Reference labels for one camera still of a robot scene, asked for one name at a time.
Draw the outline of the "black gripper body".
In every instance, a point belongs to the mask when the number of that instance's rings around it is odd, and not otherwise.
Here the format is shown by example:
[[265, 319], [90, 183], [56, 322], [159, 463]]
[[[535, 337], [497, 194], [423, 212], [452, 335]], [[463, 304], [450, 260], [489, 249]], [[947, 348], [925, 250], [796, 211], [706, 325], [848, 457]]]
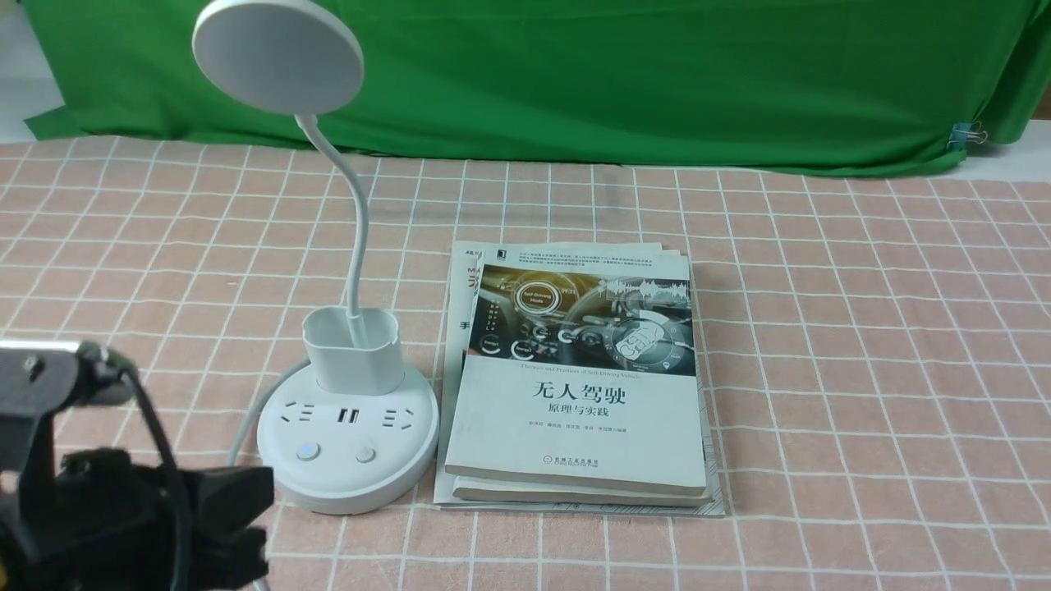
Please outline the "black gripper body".
[[179, 472], [115, 448], [2, 482], [4, 590], [186, 590], [189, 538]]

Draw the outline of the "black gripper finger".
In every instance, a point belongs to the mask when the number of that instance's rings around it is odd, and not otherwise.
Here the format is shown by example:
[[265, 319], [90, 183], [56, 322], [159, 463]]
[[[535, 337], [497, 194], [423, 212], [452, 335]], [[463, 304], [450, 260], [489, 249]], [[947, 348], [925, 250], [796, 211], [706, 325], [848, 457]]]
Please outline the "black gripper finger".
[[195, 531], [191, 538], [188, 590], [239, 590], [269, 575], [266, 530], [234, 534]]

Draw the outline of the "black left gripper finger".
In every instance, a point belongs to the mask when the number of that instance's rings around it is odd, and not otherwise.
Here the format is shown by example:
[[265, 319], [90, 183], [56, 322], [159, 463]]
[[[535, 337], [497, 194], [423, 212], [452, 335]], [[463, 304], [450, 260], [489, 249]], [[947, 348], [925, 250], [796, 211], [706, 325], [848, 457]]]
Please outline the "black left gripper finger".
[[241, 532], [275, 500], [273, 468], [226, 466], [181, 474], [195, 527], [208, 532]]

